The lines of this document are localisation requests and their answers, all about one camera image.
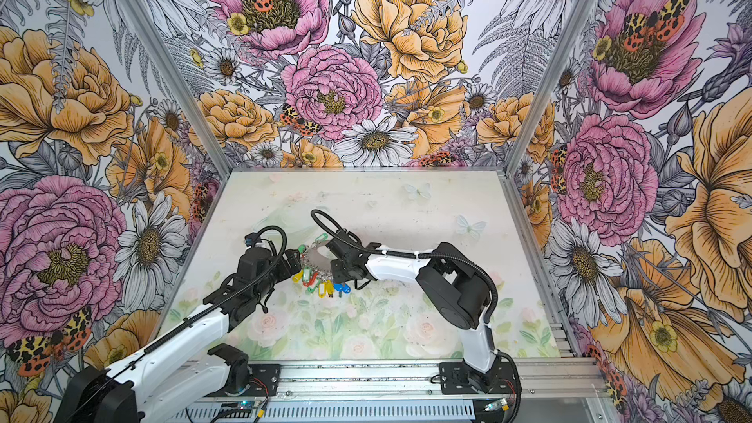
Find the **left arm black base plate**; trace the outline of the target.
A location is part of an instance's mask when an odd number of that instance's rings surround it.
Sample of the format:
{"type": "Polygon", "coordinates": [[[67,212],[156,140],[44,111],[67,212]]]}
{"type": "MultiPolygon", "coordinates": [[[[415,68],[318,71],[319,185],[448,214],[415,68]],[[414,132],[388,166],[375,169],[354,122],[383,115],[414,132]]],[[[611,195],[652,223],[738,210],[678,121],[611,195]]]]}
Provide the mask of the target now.
{"type": "Polygon", "coordinates": [[[274,397],[277,395],[282,366],[252,363],[231,366],[225,384],[207,398],[274,397]]]}

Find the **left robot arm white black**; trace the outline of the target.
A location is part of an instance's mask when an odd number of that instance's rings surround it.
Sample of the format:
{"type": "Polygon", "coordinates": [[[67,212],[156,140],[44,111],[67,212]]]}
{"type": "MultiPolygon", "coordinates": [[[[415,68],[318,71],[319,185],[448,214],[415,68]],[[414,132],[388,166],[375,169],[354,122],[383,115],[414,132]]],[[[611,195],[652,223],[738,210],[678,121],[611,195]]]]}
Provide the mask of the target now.
{"type": "Polygon", "coordinates": [[[191,315],[130,356],[78,372],[55,421],[163,422],[206,395],[243,392],[248,356],[219,341],[301,270],[299,250],[247,235],[235,272],[191,315]]]}

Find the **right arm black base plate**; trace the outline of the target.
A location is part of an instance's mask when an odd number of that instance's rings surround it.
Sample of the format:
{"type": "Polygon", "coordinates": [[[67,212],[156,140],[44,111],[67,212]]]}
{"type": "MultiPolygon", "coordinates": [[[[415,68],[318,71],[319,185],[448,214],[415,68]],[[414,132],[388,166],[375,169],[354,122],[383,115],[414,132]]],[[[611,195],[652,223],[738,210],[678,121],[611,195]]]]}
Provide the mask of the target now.
{"type": "Polygon", "coordinates": [[[522,390],[516,364],[500,356],[485,373],[465,362],[440,362],[439,385],[444,395],[512,395],[522,390]]]}

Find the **bunch of coloured key tags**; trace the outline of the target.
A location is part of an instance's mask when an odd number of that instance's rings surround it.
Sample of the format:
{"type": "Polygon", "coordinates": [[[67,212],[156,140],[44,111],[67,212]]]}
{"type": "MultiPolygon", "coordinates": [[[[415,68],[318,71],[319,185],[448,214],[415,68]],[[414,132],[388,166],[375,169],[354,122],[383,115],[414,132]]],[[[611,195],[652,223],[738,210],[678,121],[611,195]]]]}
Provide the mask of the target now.
{"type": "MultiPolygon", "coordinates": [[[[323,233],[319,235],[314,241],[323,241],[327,240],[329,242],[329,236],[326,233],[323,233]]],[[[303,280],[303,272],[302,272],[302,266],[301,271],[296,273],[292,280],[294,283],[298,283],[302,285],[305,288],[305,291],[307,291],[308,294],[317,294],[317,296],[320,299],[334,299],[334,298],[342,298],[344,295],[349,295],[352,292],[352,289],[348,284],[337,284],[334,282],[334,278],[332,281],[321,281],[316,280],[313,278],[310,282],[305,282],[303,280]]]]}

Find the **metal key organizer plate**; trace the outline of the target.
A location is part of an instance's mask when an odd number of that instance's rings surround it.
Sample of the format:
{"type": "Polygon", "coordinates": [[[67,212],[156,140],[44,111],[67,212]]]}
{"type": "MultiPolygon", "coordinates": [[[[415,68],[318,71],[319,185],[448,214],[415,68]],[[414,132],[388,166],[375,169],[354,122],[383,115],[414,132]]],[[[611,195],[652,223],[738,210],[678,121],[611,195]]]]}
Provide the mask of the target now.
{"type": "Polygon", "coordinates": [[[303,280],[310,282],[313,278],[321,281],[332,281],[333,272],[331,262],[335,256],[327,248],[328,241],[316,241],[299,248],[303,280]]]}

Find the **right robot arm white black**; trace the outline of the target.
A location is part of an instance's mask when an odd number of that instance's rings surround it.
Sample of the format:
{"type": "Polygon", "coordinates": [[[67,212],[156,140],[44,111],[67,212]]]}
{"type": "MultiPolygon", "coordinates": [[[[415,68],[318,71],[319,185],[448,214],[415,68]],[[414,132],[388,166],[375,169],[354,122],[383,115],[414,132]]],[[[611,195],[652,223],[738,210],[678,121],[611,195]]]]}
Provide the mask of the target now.
{"type": "Polygon", "coordinates": [[[364,246],[341,229],[326,248],[334,256],[331,268],[338,283],[360,287],[368,281],[397,281],[420,287],[439,315],[458,330],[463,347],[459,383],[476,393],[491,390],[497,350],[490,320],[499,296],[483,268],[447,242],[432,251],[400,252],[378,243],[364,246]]]}

